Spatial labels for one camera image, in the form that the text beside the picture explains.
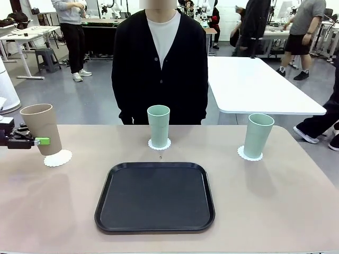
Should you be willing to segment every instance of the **black cardigan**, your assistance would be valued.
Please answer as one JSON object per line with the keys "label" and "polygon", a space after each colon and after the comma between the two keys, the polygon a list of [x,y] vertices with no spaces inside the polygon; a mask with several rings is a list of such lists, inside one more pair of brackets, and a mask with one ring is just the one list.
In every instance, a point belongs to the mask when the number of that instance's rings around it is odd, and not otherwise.
{"label": "black cardigan", "polygon": [[122,22],[115,35],[112,86],[124,124],[147,122],[147,109],[166,105],[170,124],[206,117],[208,66],[206,33],[181,15],[179,28],[161,70],[145,10]]}

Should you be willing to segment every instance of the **person's hand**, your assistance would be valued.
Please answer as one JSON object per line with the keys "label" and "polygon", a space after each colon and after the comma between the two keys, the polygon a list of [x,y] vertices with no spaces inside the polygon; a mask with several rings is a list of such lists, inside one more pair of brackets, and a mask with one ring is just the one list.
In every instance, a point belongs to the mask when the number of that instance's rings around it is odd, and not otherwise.
{"label": "person's hand", "polygon": [[85,5],[81,4],[81,3],[73,3],[73,7],[77,7],[77,8],[80,8],[80,9],[84,9],[85,8]]}
{"label": "person's hand", "polygon": [[302,45],[304,45],[304,46],[309,45],[311,38],[312,38],[311,34],[305,34],[304,38],[302,39]]}
{"label": "person's hand", "polygon": [[231,38],[234,36],[234,34],[236,33],[237,30],[232,30],[231,32]]}

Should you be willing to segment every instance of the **mint green cup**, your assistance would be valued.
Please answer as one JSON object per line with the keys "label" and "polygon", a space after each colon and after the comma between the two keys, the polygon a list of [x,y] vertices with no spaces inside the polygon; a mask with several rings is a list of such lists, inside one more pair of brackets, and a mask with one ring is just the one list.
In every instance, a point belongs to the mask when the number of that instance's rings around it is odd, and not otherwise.
{"label": "mint green cup", "polygon": [[248,117],[244,154],[257,159],[264,150],[274,119],[265,114],[252,114]]}
{"label": "mint green cup", "polygon": [[151,129],[150,138],[152,145],[156,148],[162,148],[167,145],[170,111],[169,107],[162,105],[155,105],[147,110],[148,123]]}

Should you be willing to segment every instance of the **gray stool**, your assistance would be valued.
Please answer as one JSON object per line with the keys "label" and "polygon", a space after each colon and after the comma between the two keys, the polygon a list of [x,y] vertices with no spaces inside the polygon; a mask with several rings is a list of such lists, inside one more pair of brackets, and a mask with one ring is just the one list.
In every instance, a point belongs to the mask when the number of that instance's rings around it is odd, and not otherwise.
{"label": "gray stool", "polygon": [[[55,55],[53,49],[50,48],[37,49],[35,50],[35,56],[37,58],[39,71],[41,71],[41,69],[45,69],[50,72],[56,72],[58,68],[61,69],[58,58]],[[39,62],[39,56],[42,56],[43,60],[42,63]]]}

